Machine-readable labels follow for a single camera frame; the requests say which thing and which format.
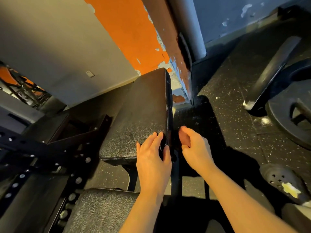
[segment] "electrical outlet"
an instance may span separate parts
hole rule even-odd
[[[92,78],[92,77],[95,76],[95,74],[93,74],[90,70],[86,71],[86,74],[87,74],[90,78]]]

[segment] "black leather bench pad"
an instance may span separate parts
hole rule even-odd
[[[143,143],[154,131],[162,131],[166,137],[162,148],[170,143],[172,106],[170,76],[165,68],[136,79],[100,148],[100,159],[113,165],[135,162],[136,142]]]
[[[122,190],[87,189],[80,195],[63,232],[118,232],[138,195]]]

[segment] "person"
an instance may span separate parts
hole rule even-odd
[[[217,168],[206,138],[186,126],[181,127],[179,137],[185,160],[212,188],[236,233],[296,232]],[[172,169],[168,146],[163,150],[163,161],[159,157],[162,138],[162,132],[159,135],[154,132],[142,145],[137,143],[141,192],[120,229],[121,233],[153,232]]]

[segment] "person's right hand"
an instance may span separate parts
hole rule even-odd
[[[206,171],[212,171],[216,168],[211,148],[206,138],[192,129],[182,126],[179,131],[179,139],[182,143],[181,148],[187,163],[199,175],[202,176]]]

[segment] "gray vertical pipe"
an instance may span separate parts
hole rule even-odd
[[[188,40],[195,60],[206,56],[206,49],[193,0],[169,0],[177,25]]]

